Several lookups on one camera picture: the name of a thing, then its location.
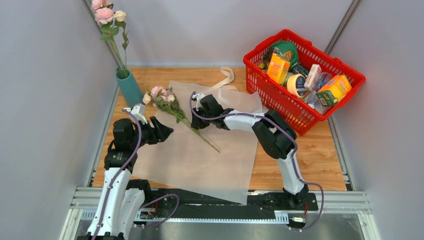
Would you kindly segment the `cream printed ribbon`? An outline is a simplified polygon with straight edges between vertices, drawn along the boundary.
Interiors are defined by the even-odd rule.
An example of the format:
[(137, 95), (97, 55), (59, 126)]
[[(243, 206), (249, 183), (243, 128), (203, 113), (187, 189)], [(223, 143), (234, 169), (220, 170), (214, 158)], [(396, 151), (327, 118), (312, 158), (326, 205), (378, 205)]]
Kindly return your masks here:
[(238, 91), (238, 88), (234, 85), (231, 85), (231, 83), (234, 81), (235, 79), (235, 74), (234, 71), (230, 68), (230, 67), (226, 67), (226, 66), (222, 66), (219, 68), (219, 71), (221, 74), (223, 74), (225, 76), (225, 78), (223, 80), (221, 80), (220, 82), (218, 82), (217, 84), (215, 84), (214, 86), (212, 86), (212, 89), (227, 89), (227, 90), (231, 90), (231, 91)]

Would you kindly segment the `pink rose stem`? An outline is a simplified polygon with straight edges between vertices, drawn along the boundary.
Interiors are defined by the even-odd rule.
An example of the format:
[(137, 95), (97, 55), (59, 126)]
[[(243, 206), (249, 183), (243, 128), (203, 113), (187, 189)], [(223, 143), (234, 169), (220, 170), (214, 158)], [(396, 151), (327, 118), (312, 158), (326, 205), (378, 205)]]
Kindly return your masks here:
[(91, 0), (90, 9), (92, 13), (94, 14), (94, 21), (100, 27), (100, 31), (101, 31), (100, 39), (105, 42), (109, 42), (112, 46), (112, 49), (115, 55), (117, 56), (116, 47), (115, 47), (115, 43), (117, 42), (115, 40), (115, 36), (117, 36), (119, 33), (122, 33), (122, 30), (120, 30), (119, 33), (114, 36), (113, 15), (116, 12), (114, 10), (114, 4), (109, 0)]

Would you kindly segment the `white wrapping paper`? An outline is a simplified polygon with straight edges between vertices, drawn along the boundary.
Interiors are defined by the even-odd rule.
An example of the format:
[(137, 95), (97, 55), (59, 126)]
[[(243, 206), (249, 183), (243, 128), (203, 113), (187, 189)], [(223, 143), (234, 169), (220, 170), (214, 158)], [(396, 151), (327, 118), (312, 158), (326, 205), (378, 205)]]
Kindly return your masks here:
[(168, 113), (156, 118), (173, 129), (161, 143), (144, 145), (132, 175), (139, 179), (246, 204), (258, 140), (251, 131), (209, 125), (195, 134)]

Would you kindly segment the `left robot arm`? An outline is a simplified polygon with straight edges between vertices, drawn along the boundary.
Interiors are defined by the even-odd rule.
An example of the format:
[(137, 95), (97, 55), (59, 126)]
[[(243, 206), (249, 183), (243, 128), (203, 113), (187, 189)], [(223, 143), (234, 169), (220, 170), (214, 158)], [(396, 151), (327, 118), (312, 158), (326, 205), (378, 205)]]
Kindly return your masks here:
[(148, 180), (132, 180), (137, 151), (162, 143), (174, 132), (156, 117), (149, 121), (122, 118), (113, 123), (113, 140), (104, 158), (104, 182), (99, 203), (85, 235), (79, 240), (126, 240), (140, 207), (153, 201)]

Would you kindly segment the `pink and white flowers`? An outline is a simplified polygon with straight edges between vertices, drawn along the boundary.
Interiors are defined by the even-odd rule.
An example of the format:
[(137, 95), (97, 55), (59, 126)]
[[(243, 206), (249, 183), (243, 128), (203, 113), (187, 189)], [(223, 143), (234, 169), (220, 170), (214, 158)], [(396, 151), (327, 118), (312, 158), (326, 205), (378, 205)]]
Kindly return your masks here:
[(174, 116), (176, 118), (177, 124), (183, 123), (214, 150), (216, 150), (218, 153), (221, 152), (221, 149), (215, 144), (211, 143), (205, 136), (201, 134), (199, 130), (191, 127), (191, 122), (180, 106), (179, 100), (173, 93), (171, 87), (164, 88), (163, 86), (157, 85), (154, 86), (151, 90), (146, 90), (142, 97), (142, 103), (145, 105), (152, 104), (155, 109)]

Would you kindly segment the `cream rose stem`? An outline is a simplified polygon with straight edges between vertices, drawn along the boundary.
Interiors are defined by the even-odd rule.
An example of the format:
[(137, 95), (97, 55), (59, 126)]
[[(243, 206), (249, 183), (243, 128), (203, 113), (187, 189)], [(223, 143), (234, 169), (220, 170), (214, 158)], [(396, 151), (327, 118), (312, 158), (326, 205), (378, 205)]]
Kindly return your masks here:
[(113, 35), (116, 36), (120, 30), (122, 31), (122, 48), (124, 51), (124, 58), (121, 57), (120, 51), (118, 50), (118, 44), (115, 43), (115, 53), (119, 59), (120, 70), (118, 76), (120, 79), (125, 79), (129, 76), (127, 69), (127, 47), (129, 45), (128, 33), (126, 31), (127, 23), (125, 22), (127, 14), (122, 10), (117, 10), (113, 15)]

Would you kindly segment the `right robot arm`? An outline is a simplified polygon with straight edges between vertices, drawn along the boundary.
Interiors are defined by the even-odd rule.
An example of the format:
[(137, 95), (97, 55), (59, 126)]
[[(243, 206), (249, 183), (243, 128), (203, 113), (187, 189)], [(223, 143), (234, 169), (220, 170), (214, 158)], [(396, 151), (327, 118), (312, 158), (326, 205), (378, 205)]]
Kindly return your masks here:
[(233, 108), (223, 108), (212, 94), (193, 92), (191, 107), (191, 127), (197, 130), (214, 125), (222, 130), (240, 130), (253, 133), (265, 153), (276, 160), (283, 178), (283, 191), (286, 205), (299, 209), (306, 201), (309, 192), (297, 165), (295, 131), (274, 109), (265, 113), (247, 113)]

